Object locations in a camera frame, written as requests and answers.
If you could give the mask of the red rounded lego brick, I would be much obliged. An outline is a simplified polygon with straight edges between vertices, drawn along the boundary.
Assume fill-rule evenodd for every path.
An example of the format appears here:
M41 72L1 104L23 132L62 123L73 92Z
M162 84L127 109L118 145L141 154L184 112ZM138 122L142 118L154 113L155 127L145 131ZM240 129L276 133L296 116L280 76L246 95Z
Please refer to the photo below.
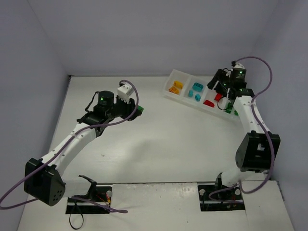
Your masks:
M221 98L222 98L222 95L221 94L217 94L215 96L215 101L219 101Z

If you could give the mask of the green red lego brick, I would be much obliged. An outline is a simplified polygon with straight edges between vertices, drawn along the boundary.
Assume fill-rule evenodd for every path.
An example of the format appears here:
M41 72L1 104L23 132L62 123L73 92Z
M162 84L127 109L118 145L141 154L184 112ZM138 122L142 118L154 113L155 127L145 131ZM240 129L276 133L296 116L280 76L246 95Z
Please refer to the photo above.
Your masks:
M231 113L234 113L235 109L232 105L232 103L228 103L226 109L225 109L225 112L228 113L228 114L231 114Z

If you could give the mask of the red curved burger brick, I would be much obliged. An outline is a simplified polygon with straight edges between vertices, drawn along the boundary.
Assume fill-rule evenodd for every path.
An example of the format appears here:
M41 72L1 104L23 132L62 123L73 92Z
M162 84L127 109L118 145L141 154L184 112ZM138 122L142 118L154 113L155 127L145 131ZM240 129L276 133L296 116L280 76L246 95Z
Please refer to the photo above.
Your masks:
M206 105L206 106L212 107L212 108L215 107L215 104L213 102L209 101L209 100L205 100L203 102L203 104Z

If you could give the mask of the teal green printed lego brick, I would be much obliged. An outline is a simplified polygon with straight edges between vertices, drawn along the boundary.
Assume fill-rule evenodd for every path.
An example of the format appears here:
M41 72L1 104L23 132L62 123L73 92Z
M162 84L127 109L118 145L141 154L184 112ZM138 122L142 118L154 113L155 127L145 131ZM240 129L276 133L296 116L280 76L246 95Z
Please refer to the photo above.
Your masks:
M202 92L204 89L204 86L201 83L195 82L192 86L192 89L196 92Z

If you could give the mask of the yellow rounded lego brick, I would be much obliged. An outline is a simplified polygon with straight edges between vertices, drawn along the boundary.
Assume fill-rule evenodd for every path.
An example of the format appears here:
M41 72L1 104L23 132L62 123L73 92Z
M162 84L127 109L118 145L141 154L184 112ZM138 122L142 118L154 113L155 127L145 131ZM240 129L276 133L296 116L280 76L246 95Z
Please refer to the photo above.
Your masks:
M180 95L180 89L177 88L177 87L175 87L175 86L170 87L170 88L168 89L168 91L171 92L171 93L174 93L174 94L176 94L176 95Z

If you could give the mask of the burger printed lego stack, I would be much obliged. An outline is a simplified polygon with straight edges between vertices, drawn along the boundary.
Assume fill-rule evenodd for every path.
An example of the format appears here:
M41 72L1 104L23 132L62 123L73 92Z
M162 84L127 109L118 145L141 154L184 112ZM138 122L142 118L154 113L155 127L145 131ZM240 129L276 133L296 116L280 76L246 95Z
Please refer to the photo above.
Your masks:
M183 88L183 83L180 82L180 81L177 81L177 80L175 80L175 81L173 82L173 85L174 85L176 88L179 88L179 89L182 89L182 88Z

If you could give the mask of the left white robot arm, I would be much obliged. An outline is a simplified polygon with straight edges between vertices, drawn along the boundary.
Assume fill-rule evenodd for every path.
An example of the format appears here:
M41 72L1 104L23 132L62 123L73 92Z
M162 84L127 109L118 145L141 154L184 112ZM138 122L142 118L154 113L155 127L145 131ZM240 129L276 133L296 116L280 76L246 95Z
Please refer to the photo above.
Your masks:
M77 120L75 128L52 151L39 160L31 158L25 167L24 191L49 206L63 197L81 196L91 199L96 182L84 175L83 181L68 182L62 176L73 159L92 141L101 136L113 120L131 121L142 114L138 100L131 98L134 89L123 85L117 95L111 91L98 91L98 102L92 111Z

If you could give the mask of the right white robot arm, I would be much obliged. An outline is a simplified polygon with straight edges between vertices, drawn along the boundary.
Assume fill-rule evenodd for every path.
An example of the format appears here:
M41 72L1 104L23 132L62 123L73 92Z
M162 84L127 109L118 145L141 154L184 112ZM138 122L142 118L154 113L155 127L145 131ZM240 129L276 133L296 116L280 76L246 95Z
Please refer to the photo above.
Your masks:
M235 154L235 166L220 173L216 190L228 189L243 182L254 173L273 171L280 146L280 136L273 134L262 120L256 96L246 87L246 69L234 67L230 71L218 69L207 88L227 99L224 111L234 109L244 128L244 138Z

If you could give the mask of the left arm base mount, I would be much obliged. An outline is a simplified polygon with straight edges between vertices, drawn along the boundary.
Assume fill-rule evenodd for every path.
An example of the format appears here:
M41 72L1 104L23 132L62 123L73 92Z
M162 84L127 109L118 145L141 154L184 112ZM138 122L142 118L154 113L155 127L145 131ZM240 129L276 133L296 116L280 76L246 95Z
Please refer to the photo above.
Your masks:
M100 205L110 207L112 197L112 185L99 185L96 181L85 175L79 175L79 177L87 180L90 183L90 188L87 190L87 193L82 193L81 195L78 194L76 195L76 197L86 199L87 201L94 201ZM68 198L65 213L87 215L109 214L110 211L92 203Z

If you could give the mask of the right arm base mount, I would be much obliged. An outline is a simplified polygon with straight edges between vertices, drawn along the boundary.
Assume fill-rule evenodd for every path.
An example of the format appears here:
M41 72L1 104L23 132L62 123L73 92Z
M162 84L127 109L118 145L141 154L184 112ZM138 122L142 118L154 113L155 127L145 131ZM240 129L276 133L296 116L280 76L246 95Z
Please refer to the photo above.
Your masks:
M201 212L221 212L245 210L242 193L238 186L224 192L212 192L218 189L214 184L198 184L198 196Z

